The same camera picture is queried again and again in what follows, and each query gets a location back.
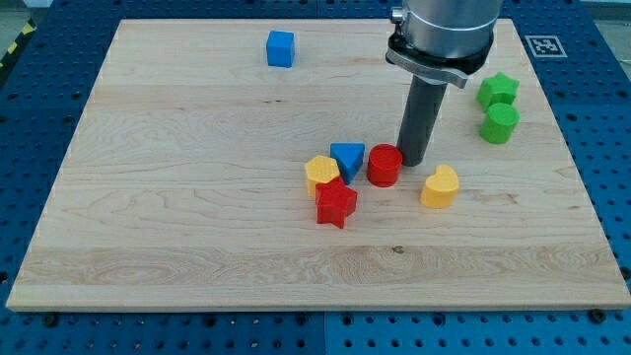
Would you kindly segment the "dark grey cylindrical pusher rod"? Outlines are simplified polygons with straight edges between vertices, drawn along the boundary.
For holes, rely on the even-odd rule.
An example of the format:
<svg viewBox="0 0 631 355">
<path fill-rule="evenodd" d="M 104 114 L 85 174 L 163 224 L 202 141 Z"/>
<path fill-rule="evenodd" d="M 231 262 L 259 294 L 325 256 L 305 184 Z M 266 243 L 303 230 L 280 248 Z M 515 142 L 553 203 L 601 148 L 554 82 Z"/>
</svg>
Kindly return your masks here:
<svg viewBox="0 0 631 355">
<path fill-rule="evenodd" d="M 446 84 L 430 84 L 413 77 L 397 139 L 403 166 L 415 167 L 422 163 L 446 87 Z"/>
</svg>

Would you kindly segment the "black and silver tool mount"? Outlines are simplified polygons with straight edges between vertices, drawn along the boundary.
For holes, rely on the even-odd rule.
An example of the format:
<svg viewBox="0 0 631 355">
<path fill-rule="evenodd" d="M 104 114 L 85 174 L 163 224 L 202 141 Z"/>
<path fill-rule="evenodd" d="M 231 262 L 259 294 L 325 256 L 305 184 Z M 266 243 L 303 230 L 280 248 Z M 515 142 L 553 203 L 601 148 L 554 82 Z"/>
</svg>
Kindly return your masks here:
<svg viewBox="0 0 631 355">
<path fill-rule="evenodd" d="M 447 83 L 462 89 L 469 76 L 485 64 L 493 41 L 491 35 L 479 51 L 465 57 L 445 58 L 414 48 L 401 33 L 395 32 L 387 41 L 386 61 L 434 84 Z"/>
</svg>

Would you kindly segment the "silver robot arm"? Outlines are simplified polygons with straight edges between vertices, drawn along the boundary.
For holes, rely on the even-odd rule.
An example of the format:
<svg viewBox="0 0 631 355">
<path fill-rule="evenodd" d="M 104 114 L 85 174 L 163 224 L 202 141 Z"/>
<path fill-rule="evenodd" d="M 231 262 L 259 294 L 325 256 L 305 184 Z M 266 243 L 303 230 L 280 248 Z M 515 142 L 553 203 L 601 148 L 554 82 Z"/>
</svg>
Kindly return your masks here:
<svg viewBox="0 0 631 355">
<path fill-rule="evenodd" d="M 403 0 L 390 10 L 386 62 L 412 75 L 397 148 L 403 165 L 425 156 L 447 86 L 460 89 L 485 63 L 502 0 Z"/>
</svg>

